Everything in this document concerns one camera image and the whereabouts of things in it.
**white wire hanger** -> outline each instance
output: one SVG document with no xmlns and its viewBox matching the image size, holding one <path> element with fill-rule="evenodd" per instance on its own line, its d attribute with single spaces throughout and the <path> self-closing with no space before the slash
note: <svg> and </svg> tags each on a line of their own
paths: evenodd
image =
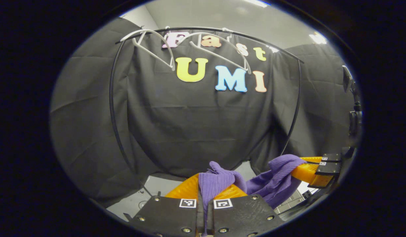
<svg viewBox="0 0 406 237">
<path fill-rule="evenodd" d="M 168 67 L 170 67 L 173 71 L 175 71 L 175 64 L 174 64 L 174 56 L 172 54 L 172 50 L 171 47 L 168 45 L 168 42 L 165 40 L 165 38 L 163 36 L 161 36 L 159 33 L 153 31 L 153 30 L 147 30 L 147 29 L 142 29 L 142 30 L 136 30 L 133 31 L 132 33 L 129 33 L 128 35 L 124 36 L 122 39 L 120 39 L 120 42 L 125 41 L 128 37 L 136 34 L 136 33 L 140 33 L 141 32 L 141 36 L 139 38 L 139 41 L 137 42 L 135 38 L 132 39 L 133 44 L 137 47 L 137 48 L 141 48 L 143 49 L 145 52 L 147 52 L 148 54 L 150 54 L 152 57 L 156 58 L 157 60 L 163 62 L 165 65 L 167 65 Z M 160 57 L 158 57 L 156 54 L 152 53 L 151 51 L 149 51 L 147 48 L 143 47 L 140 45 L 144 35 L 146 34 L 146 32 L 151 32 L 151 33 L 155 33 L 157 36 L 159 36 L 159 38 L 162 39 L 162 41 L 165 43 L 165 45 L 168 48 L 169 54 L 171 55 L 171 62 L 168 64 L 167 62 L 165 62 L 164 60 L 162 60 Z"/>
<path fill-rule="evenodd" d="M 201 45 L 200 42 L 201 42 L 201 35 L 202 35 L 202 34 L 210 35 L 210 36 L 216 36 L 216 37 L 218 37 L 219 39 L 221 39 L 223 42 L 226 42 L 226 43 L 229 44 L 230 46 L 234 47 L 234 49 L 235 49 L 236 51 L 238 51 L 238 53 L 239 53 L 239 54 L 241 55 L 241 57 L 243 58 L 243 60 L 244 60 L 244 67 L 239 66 L 238 64 L 232 62 L 231 60 L 229 60 L 229 59 L 227 59 L 227 58 L 224 58 L 224 57 L 220 56 L 219 54 L 215 54 L 214 52 L 211 52 L 211 51 L 209 51 L 209 50 L 207 50 L 207 49 L 202 48 L 202 47 L 200 46 L 200 45 Z M 211 33 L 205 33 L 205 32 L 191 33 L 191 34 L 189 34 L 188 36 L 185 36 L 185 37 L 183 37 L 182 39 L 178 40 L 177 45 L 180 45 L 180 44 L 181 44 L 185 39 L 187 39 L 188 37 L 190 37 L 190 36 L 195 36 L 195 35 L 199 35 L 199 39 L 198 39 L 198 43 L 197 43 L 198 46 L 195 45 L 192 41 L 190 41 L 190 45 L 191 45 L 192 47 L 197 48 L 197 49 L 202 50 L 202 51 L 205 51 L 206 53 L 211 54 L 211 55 L 213 55 L 213 56 L 216 56 L 216 57 L 218 57 L 218 58 L 221 58 L 221 59 L 223 59 L 223 60 L 226 60 L 227 62 L 233 64 L 234 66 L 237 66 L 237 67 L 239 67 L 239 68 L 241 68 L 241 69 L 244 69 L 246 72 L 248 72 L 249 74 L 251 74 L 250 65 L 248 64 L 247 59 L 245 59 L 244 55 L 241 54 L 241 52 L 239 51 L 239 49 L 238 49 L 235 45 L 233 45 L 233 44 L 230 43 L 228 40 L 226 40 L 226 39 L 224 39 L 224 38 L 222 38 L 222 37 L 220 37 L 220 36 L 217 36 L 217 35 L 214 35 L 214 34 L 211 34 Z"/>
</svg>

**blue letter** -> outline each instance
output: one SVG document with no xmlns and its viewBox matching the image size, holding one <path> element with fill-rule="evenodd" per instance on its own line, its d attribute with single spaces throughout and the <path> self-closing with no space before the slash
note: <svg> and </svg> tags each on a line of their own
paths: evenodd
<svg viewBox="0 0 406 237">
<path fill-rule="evenodd" d="M 230 91 L 234 85 L 236 85 L 235 90 L 238 92 L 247 91 L 244 78 L 246 71 L 244 69 L 235 69 L 234 75 L 231 75 L 226 66 L 215 66 L 215 69 L 218 70 L 218 85 L 215 87 L 216 90 L 225 91 L 227 89 L 225 86 L 226 82 Z"/>
</svg>

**purple cloth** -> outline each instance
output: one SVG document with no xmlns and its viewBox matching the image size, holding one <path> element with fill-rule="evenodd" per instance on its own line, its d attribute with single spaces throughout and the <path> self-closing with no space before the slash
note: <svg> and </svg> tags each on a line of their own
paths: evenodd
<svg viewBox="0 0 406 237">
<path fill-rule="evenodd" d="M 205 227 L 207 226 L 207 207 L 210 200 L 215 198 L 216 195 L 220 194 L 231 184 L 235 184 L 244 192 L 247 191 L 244 178 L 240 173 L 237 171 L 224 170 L 214 161 L 211 161 L 209 165 L 213 171 L 208 170 L 206 173 L 199 173 L 198 179 L 203 199 Z"/>
<path fill-rule="evenodd" d="M 307 163 L 294 155 L 279 156 L 268 162 L 270 171 L 248 180 L 247 194 L 259 194 L 271 206 L 276 208 L 286 201 L 301 184 L 291 176 L 291 171 L 298 165 Z"/>
</svg>

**white ceiling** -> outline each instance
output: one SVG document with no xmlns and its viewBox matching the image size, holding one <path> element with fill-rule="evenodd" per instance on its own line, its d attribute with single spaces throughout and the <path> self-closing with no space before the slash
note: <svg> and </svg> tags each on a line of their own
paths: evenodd
<svg viewBox="0 0 406 237">
<path fill-rule="evenodd" d="M 289 48 L 314 43 L 314 29 L 273 6 L 244 0 L 155 0 L 146 8 L 160 28 L 226 27 Z"/>
</svg>

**foam letter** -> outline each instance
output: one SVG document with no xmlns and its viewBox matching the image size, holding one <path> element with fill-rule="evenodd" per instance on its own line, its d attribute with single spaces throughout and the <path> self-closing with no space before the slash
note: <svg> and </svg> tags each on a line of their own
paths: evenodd
<svg viewBox="0 0 406 237">
<path fill-rule="evenodd" d="M 203 40 L 202 40 L 201 44 L 204 47 L 213 46 L 213 47 L 218 48 L 222 45 L 220 39 L 215 36 L 203 36 L 202 39 Z"/>
<path fill-rule="evenodd" d="M 206 63 L 209 62 L 209 60 L 204 59 L 204 58 L 197 58 L 196 62 L 198 63 L 198 68 L 197 68 L 197 74 L 195 75 L 190 75 L 188 73 L 188 64 L 191 62 L 191 58 L 176 58 L 175 60 L 178 63 L 177 66 L 177 77 L 181 81 L 185 82 L 197 82 L 203 79 L 204 74 L 206 73 Z"/>
<path fill-rule="evenodd" d="M 188 32 L 171 32 L 166 34 L 167 38 L 165 38 L 165 40 L 171 48 L 176 48 L 178 46 L 176 44 L 178 40 L 188 36 L 189 34 L 190 33 Z"/>
<path fill-rule="evenodd" d="M 256 92 L 266 92 L 265 82 L 263 81 L 263 76 L 265 75 L 260 71 L 253 71 L 253 74 L 256 76 Z"/>
<path fill-rule="evenodd" d="M 262 48 L 257 47 L 257 48 L 253 48 L 253 49 L 256 51 L 256 56 L 257 56 L 258 59 L 260 59 L 262 61 L 266 60 L 266 58 L 263 56 L 263 54 L 265 54 L 266 52 L 264 52 L 262 50 Z"/>
<path fill-rule="evenodd" d="M 241 52 L 242 55 L 248 56 L 247 46 L 241 43 L 237 43 L 236 47 L 238 48 L 238 50 Z"/>
<path fill-rule="evenodd" d="M 225 91 L 227 89 L 225 86 L 226 82 L 230 91 L 233 89 L 234 85 L 235 90 L 238 92 L 247 91 L 244 77 L 246 71 L 244 69 L 235 69 L 234 75 L 231 75 L 226 66 L 215 66 L 215 69 L 218 70 L 218 85 L 215 87 L 216 90 Z"/>
</svg>

